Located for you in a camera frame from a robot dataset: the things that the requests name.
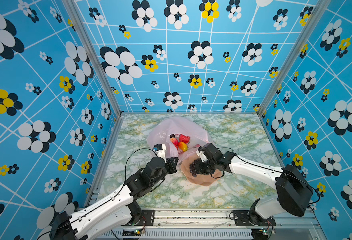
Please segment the dark purple grape bunch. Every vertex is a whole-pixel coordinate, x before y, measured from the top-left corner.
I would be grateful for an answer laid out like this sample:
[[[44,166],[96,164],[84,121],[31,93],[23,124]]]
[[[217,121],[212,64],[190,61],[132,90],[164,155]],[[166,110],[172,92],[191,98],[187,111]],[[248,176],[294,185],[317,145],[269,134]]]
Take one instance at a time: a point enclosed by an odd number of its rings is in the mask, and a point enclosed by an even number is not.
[[[194,160],[189,165],[189,171],[194,178],[196,178],[197,175],[209,175],[210,174],[210,171],[209,171],[207,165],[201,159]]]

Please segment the yellow red mango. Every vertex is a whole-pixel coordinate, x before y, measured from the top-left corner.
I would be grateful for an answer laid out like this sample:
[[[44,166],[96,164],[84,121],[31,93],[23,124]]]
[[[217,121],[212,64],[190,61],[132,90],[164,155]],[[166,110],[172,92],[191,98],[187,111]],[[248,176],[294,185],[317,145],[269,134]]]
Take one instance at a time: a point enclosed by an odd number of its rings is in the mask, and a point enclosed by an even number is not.
[[[188,150],[188,146],[187,146],[187,144],[184,143],[184,142],[179,142],[179,143],[178,143],[178,148],[179,148],[180,150],[182,150],[183,152],[186,152],[186,151]]]

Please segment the pink red apple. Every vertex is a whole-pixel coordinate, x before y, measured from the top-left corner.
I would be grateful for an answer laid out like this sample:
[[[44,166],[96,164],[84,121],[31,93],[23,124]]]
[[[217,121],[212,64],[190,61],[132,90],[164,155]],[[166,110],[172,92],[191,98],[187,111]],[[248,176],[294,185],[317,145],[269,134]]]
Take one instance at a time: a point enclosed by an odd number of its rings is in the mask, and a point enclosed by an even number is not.
[[[178,148],[178,140],[175,137],[170,138],[170,141],[174,144],[176,148]]]

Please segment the red bell pepper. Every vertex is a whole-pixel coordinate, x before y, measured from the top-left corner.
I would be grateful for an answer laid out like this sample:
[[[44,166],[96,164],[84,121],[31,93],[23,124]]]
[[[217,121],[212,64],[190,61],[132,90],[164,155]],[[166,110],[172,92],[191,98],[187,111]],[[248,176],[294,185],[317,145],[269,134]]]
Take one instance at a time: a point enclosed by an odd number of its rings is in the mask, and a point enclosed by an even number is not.
[[[179,141],[183,142],[185,144],[188,144],[190,142],[190,137],[189,136],[185,136],[183,134],[179,135]]]

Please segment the pink translucent plastic bag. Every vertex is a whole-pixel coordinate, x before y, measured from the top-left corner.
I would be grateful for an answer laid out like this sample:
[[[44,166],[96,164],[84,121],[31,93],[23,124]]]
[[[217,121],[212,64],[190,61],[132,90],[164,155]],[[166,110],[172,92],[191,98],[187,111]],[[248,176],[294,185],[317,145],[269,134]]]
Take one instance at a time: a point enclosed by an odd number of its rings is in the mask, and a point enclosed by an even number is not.
[[[188,150],[186,152],[174,146],[170,141],[171,134],[176,136],[178,142],[180,134],[190,137],[190,142],[187,144]],[[207,143],[213,143],[213,139],[208,131],[197,123],[183,117],[172,117],[155,126],[147,137],[147,143],[150,147],[154,147],[156,144],[166,145],[166,157],[178,157],[181,163],[190,156],[197,156],[196,151],[198,147],[204,146]]]

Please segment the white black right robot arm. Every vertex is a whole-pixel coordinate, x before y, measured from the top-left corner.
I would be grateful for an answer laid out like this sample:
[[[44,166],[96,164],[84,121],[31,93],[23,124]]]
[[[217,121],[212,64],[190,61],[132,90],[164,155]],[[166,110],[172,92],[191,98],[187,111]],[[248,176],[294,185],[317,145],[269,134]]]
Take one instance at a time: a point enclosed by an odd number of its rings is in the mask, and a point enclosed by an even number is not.
[[[247,216],[253,225],[282,213],[304,216],[314,188],[294,166],[273,167],[257,163],[232,150],[222,153],[212,143],[199,147],[196,153],[198,159],[189,167],[193,177],[212,176],[220,171],[252,178],[276,190],[276,195],[257,199],[250,207]]]

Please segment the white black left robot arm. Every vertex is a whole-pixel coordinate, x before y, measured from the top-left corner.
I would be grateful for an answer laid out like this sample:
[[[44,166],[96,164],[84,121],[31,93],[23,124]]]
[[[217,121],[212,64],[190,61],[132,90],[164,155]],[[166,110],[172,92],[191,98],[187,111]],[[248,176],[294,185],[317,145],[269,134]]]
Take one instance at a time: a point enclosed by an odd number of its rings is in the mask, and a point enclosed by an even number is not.
[[[119,226],[136,224],[142,215],[137,199],[159,187],[167,175],[176,173],[177,163],[178,158],[152,158],[100,201],[71,215],[59,214],[46,236],[51,240],[94,240]]]

